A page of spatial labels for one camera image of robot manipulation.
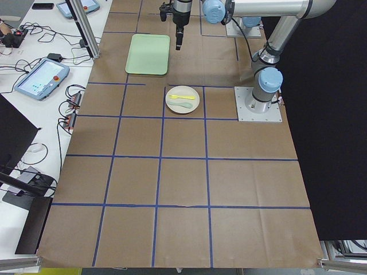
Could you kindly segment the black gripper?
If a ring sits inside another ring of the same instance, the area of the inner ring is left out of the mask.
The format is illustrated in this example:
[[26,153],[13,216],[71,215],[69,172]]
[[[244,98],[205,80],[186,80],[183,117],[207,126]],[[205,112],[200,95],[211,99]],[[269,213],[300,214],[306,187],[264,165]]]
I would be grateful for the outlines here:
[[159,7],[160,18],[162,22],[165,22],[167,20],[168,14],[173,15],[173,22],[176,24],[176,50],[181,50],[184,37],[184,28],[180,26],[185,26],[189,23],[191,9],[191,0],[174,0],[169,1],[169,3],[164,2]]

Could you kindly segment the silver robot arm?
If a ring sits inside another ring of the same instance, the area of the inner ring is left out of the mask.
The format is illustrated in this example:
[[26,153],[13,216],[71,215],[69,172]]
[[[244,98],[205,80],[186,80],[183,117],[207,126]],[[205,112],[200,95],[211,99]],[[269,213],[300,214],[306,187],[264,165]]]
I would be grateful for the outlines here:
[[203,1],[202,10],[209,23],[236,24],[243,17],[279,17],[263,48],[251,54],[252,87],[235,87],[237,117],[241,122],[280,123],[279,100],[275,97],[283,82],[276,68],[286,43],[302,20],[318,17],[330,10],[334,1]]
[[244,32],[247,38],[260,38],[261,17],[233,17],[234,21],[230,21],[226,25],[227,37],[241,37]]

